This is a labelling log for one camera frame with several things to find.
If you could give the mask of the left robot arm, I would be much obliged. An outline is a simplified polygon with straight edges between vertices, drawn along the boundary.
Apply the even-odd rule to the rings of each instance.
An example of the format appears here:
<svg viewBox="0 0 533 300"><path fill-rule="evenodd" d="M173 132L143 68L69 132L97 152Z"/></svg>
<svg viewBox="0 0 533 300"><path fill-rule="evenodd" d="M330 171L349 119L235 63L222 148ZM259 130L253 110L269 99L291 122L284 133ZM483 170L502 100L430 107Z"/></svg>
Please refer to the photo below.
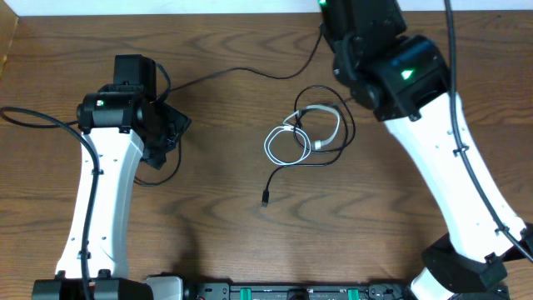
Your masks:
<svg viewBox="0 0 533 300"><path fill-rule="evenodd" d="M82 168L68 240L34 299L183 299L176 275L128 277L127 226L139 163L159 169L191 121L157 94L162 66L141 54L115 58L113 82L77 107Z"/></svg>

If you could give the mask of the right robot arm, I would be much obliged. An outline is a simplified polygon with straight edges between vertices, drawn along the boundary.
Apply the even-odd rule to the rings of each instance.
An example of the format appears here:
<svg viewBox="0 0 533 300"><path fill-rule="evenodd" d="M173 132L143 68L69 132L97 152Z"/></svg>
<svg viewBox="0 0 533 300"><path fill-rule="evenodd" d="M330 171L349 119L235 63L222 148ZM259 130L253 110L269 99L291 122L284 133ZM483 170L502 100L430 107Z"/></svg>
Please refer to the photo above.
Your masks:
<svg viewBox="0 0 533 300"><path fill-rule="evenodd" d="M422 254L406 299L506 299L506 262L531 259L532 226L511 208L471 136L449 53L407 36L395 0L323 0L334 75L406 150L441 210L446 234Z"/></svg>

